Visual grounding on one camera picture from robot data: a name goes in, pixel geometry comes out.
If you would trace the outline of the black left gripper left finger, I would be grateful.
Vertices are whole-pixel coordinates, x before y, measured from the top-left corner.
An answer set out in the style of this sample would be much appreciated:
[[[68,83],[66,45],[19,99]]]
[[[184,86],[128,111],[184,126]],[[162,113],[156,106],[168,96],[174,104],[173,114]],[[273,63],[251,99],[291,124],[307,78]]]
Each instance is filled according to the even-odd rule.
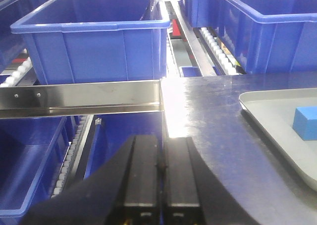
[[[87,179],[29,209],[23,225],[157,225],[158,140],[131,136]]]

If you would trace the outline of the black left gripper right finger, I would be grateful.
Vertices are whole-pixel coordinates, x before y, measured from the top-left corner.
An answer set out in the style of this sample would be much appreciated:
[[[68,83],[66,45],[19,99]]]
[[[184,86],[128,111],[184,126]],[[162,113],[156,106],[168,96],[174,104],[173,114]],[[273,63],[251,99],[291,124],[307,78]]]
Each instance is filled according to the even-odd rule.
[[[165,225],[256,225],[216,178],[191,137],[170,138],[164,146]]]

